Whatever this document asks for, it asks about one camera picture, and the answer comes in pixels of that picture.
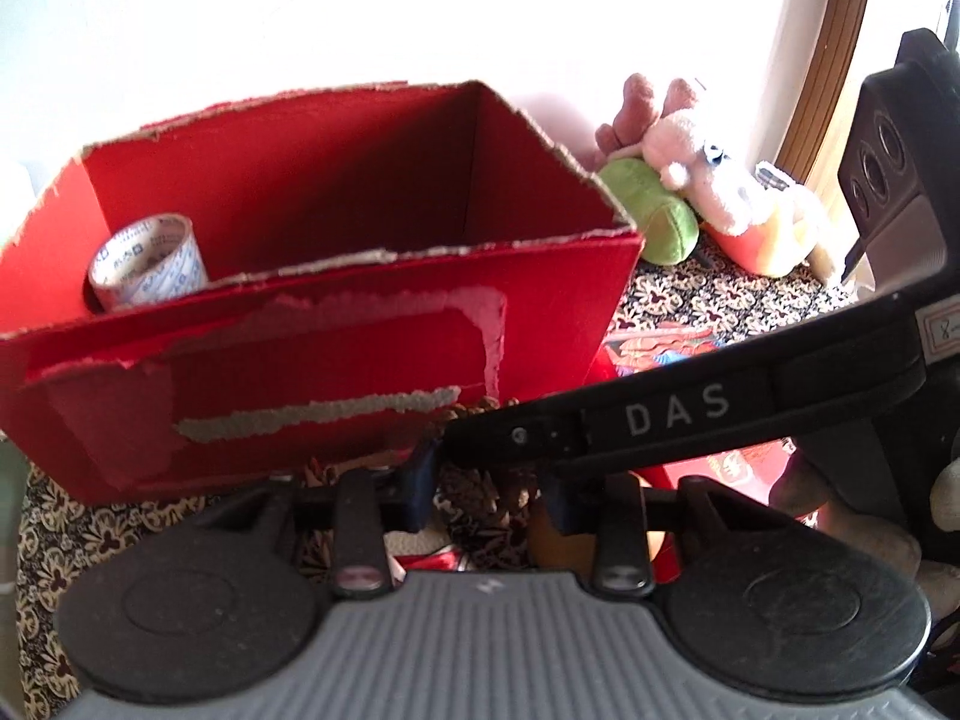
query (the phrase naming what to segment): wooden frame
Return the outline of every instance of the wooden frame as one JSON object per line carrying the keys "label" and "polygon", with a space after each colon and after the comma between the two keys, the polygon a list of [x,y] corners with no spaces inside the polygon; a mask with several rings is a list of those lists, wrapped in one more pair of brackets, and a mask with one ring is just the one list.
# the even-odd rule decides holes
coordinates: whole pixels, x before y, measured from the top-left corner
{"label": "wooden frame", "polygon": [[867,0],[827,0],[813,60],[776,165],[798,181],[813,168],[847,80]]}

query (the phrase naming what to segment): paper label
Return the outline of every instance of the paper label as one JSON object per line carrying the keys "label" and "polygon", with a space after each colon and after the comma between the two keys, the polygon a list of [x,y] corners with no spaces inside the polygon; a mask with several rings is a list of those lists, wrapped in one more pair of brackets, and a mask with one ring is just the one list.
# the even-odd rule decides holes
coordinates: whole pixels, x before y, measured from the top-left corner
{"label": "paper label", "polygon": [[960,353],[960,295],[919,309],[917,325],[928,363]]}

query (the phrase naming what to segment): white wall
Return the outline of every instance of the white wall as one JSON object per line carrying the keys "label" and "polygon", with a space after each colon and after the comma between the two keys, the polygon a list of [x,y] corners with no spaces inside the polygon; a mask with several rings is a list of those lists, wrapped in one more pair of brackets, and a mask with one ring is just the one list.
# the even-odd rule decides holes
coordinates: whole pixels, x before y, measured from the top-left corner
{"label": "white wall", "polygon": [[772,157],[826,0],[0,0],[0,155],[39,188],[82,144],[296,87],[480,77],[575,151],[625,77],[702,79]]}
{"label": "white wall", "polygon": [[863,23],[851,57],[850,73],[837,100],[806,184],[816,191],[840,240],[853,245],[858,232],[847,199],[837,182],[837,169],[843,156],[853,114],[860,96],[860,84],[866,76],[893,66],[901,36],[909,29],[925,26],[943,39],[947,30],[944,5],[949,0],[867,0]]}

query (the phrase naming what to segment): red cardboard box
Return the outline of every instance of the red cardboard box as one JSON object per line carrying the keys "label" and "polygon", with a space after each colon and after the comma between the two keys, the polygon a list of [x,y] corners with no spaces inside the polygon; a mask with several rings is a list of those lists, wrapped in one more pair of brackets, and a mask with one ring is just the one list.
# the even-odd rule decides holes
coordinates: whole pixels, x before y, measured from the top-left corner
{"label": "red cardboard box", "polygon": [[[98,247],[166,212],[210,288],[95,313]],[[0,252],[0,428],[86,503],[409,445],[456,400],[581,384],[640,247],[480,83],[218,106],[85,148]]]}

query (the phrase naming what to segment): stuffed animal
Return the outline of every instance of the stuffed animal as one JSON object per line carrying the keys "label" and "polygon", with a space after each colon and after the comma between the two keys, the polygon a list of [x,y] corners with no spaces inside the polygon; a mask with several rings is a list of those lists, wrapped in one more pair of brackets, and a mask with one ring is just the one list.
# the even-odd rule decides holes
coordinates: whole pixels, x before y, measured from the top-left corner
{"label": "stuffed animal", "polygon": [[767,191],[722,148],[705,143],[690,167],[685,197],[704,221],[724,235],[765,223],[774,210]]}
{"label": "stuffed animal", "polygon": [[[641,256],[654,265],[682,262],[700,237],[693,210],[664,186],[660,177],[675,175],[676,186],[685,179],[685,169],[669,167],[674,159],[666,155],[671,127],[679,122],[662,122],[682,111],[689,112],[697,98],[695,87],[683,79],[671,81],[664,92],[648,77],[633,74],[623,85],[623,106],[613,123],[602,124],[596,132],[599,152],[593,161],[595,170],[634,218],[646,241]],[[656,170],[640,159],[644,137],[651,127],[659,127],[659,139],[664,141],[664,163]]]}
{"label": "stuffed animal", "polygon": [[[613,124],[596,132],[600,178],[634,217],[646,239],[641,256],[655,265],[685,260],[699,237],[696,215],[680,198],[728,235],[762,223],[773,208],[750,172],[706,144],[703,119],[694,84],[673,79],[661,100],[651,79],[634,74]],[[624,160],[632,162],[618,164]]]}
{"label": "stuffed animal", "polygon": [[690,256],[700,235],[697,217],[678,194],[664,188],[652,167],[635,157],[621,157],[607,162],[597,175],[643,233],[644,260],[675,265]]}
{"label": "stuffed animal", "polygon": [[[773,166],[765,167],[776,170]],[[803,184],[793,183],[778,170],[776,173],[785,188],[761,190],[771,208],[766,220],[739,233],[716,226],[709,226],[707,232],[744,271],[781,278],[806,260],[821,282],[828,286],[838,284],[847,252],[827,211],[816,194]]]}
{"label": "stuffed animal", "polygon": [[[930,514],[942,531],[960,530],[960,460],[941,471],[930,491]],[[924,560],[920,543],[904,528],[869,514],[853,512],[802,452],[794,452],[784,474],[770,490],[770,506],[791,517],[816,514],[815,527],[829,536],[883,560],[901,574],[914,579],[930,604],[933,622],[960,608],[960,568]],[[957,625],[949,627],[933,649],[947,646],[956,637]]]}

